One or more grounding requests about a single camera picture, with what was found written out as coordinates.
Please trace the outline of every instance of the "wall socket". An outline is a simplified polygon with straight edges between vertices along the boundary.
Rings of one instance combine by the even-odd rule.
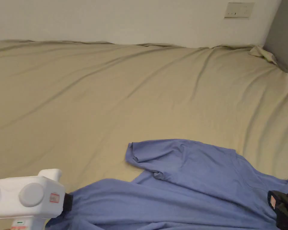
[[[255,2],[229,2],[225,12],[228,17],[250,17]]]

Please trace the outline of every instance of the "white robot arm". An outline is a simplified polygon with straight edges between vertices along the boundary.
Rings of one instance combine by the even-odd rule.
[[[38,176],[0,179],[0,219],[12,218],[12,230],[42,230],[45,221],[70,211],[72,195],[58,181],[59,169]]]

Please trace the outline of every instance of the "blue t-shirt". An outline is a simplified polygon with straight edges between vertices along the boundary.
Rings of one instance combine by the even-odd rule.
[[[288,180],[255,170],[235,150],[191,140],[130,143],[126,161],[145,169],[132,182],[105,179],[75,192],[51,230],[277,229],[269,190]]]

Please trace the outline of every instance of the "sticker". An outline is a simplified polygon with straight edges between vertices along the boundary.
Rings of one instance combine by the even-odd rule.
[[[271,196],[271,200],[270,200],[270,203],[271,203],[271,205],[272,205],[273,209],[275,209],[276,200],[274,199],[274,197],[273,197],[273,196]]]
[[[14,223],[15,226],[18,226],[18,225],[25,225],[25,221],[17,221],[16,223]]]
[[[58,203],[60,201],[60,195],[51,193],[50,194],[50,200],[51,203]]]
[[[27,229],[27,226],[13,226],[11,229],[12,230],[24,230]]]

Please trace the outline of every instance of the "mattress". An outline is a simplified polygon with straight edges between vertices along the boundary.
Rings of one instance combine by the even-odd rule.
[[[288,178],[288,74],[251,48],[1,41],[0,178],[131,181],[128,143],[172,138]]]

